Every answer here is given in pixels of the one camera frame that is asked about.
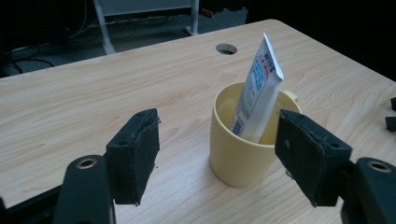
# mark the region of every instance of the black object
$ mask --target black object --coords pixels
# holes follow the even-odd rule
[[[390,99],[390,104],[392,105],[392,110],[396,111],[396,97]]]
[[[396,97],[390,99],[390,104],[392,106],[392,110],[396,111]],[[396,117],[385,117],[385,123],[388,131],[396,132]]]
[[[349,160],[352,148],[312,119],[279,112],[276,155],[314,206],[344,200],[344,223],[396,223],[396,168],[384,161]]]
[[[1,201],[1,223],[116,223],[113,199],[140,204],[160,149],[158,123],[156,109],[135,114],[105,156],[71,162],[61,186],[8,209]]]
[[[387,129],[390,132],[396,132],[396,117],[385,117]]]

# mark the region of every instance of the floor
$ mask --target floor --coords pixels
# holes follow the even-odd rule
[[[245,8],[231,11],[224,9],[213,17],[200,15],[198,33],[204,34],[245,24]],[[184,27],[191,24],[187,14],[154,16],[145,19],[131,19],[128,16],[106,20],[110,38],[116,52],[136,49],[174,39],[188,37]],[[2,66],[0,76],[15,76],[66,63],[74,63],[106,55],[97,21],[86,25],[69,38],[67,45],[43,44],[13,52],[15,58],[33,59],[25,62],[7,63]]]

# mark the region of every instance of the desk grommet hole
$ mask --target desk grommet hole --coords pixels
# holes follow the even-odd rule
[[[216,50],[219,53],[226,54],[226,55],[233,55],[238,51],[236,46],[231,45],[231,44],[219,44],[216,46]]]

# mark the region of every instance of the wood grain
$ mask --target wood grain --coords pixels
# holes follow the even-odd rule
[[[304,113],[354,149],[352,160],[396,164],[384,117],[395,82],[279,21],[260,21],[110,56],[0,79],[0,195],[7,207],[60,185],[68,163],[102,155],[136,112],[156,107],[161,150],[138,207],[119,223],[341,223],[337,207],[313,208],[277,161],[262,182],[237,189],[208,163],[213,100],[244,81],[268,34]],[[223,55],[216,45],[237,47]]]

